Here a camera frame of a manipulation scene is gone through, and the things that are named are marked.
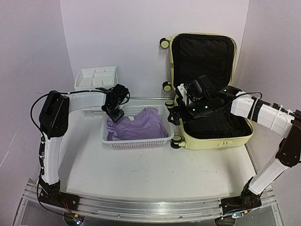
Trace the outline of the white perforated plastic basket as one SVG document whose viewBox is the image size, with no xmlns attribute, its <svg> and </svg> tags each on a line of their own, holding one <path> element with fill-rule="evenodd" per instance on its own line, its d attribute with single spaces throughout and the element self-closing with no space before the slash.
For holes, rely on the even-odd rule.
<svg viewBox="0 0 301 226">
<path fill-rule="evenodd" d="M 174 137 L 174 128 L 171 123 L 168 122 L 167 118 L 169 115 L 169 111 L 165 105 L 137 105 L 137 106 L 130 106 L 126 105 L 122 107 L 124 111 L 124 116 L 134 116 L 141 112 L 144 108 L 152 107 L 157 108 L 159 115 L 162 116 L 163 124 L 165 129 L 168 132 L 168 137 L 166 138 L 156 138 L 156 139 L 140 139 L 140 140 L 119 140 L 119 141 L 108 141 L 107 134 L 108 131 L 106 129 L 106 122 L 109 118 L 108 115 L 104 115 L 101 124 L 101 141 L 104 144 L 109 145 L 111 149 L 118 150 L 118 149 L 141 149 L 141 148 L 155 148 L 155 147 L 162 147 L 168 141 L 170 141 Z"/>
</svg>

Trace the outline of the purple cloth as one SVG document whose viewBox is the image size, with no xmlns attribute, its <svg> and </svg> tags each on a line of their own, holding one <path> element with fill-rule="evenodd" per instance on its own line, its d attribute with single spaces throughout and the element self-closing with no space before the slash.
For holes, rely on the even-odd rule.
<svg viewBox="0 0 301 226">
<path fill-rule="evenodd" d="M 147 107 L 134 116 L 123 116 L 117 122 L 107 119 L 108 141 L 140 140 L 168 137 L 157 108 Z"/>
</svg>

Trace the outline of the white plastic drawer organizer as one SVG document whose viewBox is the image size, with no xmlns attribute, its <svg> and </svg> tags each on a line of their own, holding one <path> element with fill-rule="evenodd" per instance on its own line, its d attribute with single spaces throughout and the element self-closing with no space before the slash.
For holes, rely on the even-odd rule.
<svg viewBox="0 0 301 226">
<path fill-rule="evenodd" d="M 74 83 L 75 91 L 111 88 L 118 83 L 117 66 L 80 69 Z"/>
</svg>

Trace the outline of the pale yellow hard suitcase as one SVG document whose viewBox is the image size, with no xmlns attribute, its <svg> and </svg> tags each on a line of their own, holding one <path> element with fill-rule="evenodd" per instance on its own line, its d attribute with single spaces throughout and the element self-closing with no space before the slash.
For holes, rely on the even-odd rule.
<svg viewBox="0 0 301 226">
<path fill-rule="evenodd" d="M 231 85 L 235 71 L 237 46 L 227 36 L 180 33 L 162 38 L 160 47 L 170 50 L 171 81 L 162 85 L 165 92 L 174 91 L 169 106 L 185 105 L 177 86 L 184 83 L 190 103 L 199 100 L 223 100 L 223 108 L 213 116 L 183 121 L 179 134 L 171 140 L 174 149 L 205 150 L 244 145 L 254 128 L 249 119 L 230 112 L 239 90 Z"/>
</svg>

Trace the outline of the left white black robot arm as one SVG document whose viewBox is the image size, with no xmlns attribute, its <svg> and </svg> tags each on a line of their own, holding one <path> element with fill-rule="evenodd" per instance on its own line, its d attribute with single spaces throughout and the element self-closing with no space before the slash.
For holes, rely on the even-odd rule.
<svg viewBox="0 0 301 226">
<path fill-rule="evenodd" d="M 39 115 L 36 127 L 41 133 L 39 147 L 40 175 L 38 184 L 42 203 L 75 210 L 79 196 L 61 192 L 59 152 L 63 136 L 67 132 L 70 113 L 91 107 L 100 107 L 114 122 L 124 116 L 122 105 L 130 99 L 128 88 L 116 84 L 114 87 L 95 88 L 73 92 L 50 91 Z"/>
</svg>

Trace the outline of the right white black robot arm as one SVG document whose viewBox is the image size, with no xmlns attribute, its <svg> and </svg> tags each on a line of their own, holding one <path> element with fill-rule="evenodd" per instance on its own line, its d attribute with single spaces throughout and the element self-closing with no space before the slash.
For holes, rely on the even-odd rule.
<svg viewBox="0 0 301 226">
<path fill-rule="evenodd" d="M 245 184 L 239 196 L 221 199 L 222 215 L 237 217 L 261 206 L 261 195 L 285 170 L 301 162 L 301 112 L 269 103 L 233 86 L 221 90 L 203 75 L 176 89 L 175 103 L 166 102 L 168 121 L 176 126 L 224 111 L 250 120 L 282 138 L 274 157 Z"/>
</svg>

